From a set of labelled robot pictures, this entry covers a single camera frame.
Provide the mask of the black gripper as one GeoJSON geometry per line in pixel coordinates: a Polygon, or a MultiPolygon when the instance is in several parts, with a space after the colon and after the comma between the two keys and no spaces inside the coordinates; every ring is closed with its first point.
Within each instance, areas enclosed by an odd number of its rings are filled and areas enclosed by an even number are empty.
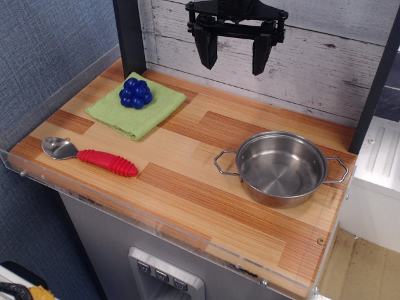
{"type": "Polygon", "coordinates": [[[288,12],[262,1],[190,1],[188,31],[194,36],[201,63],[212,69],[217,58],[218,37],[254,40],[252,73],[264,72],[271,49],[285,38],[288,12]]]}

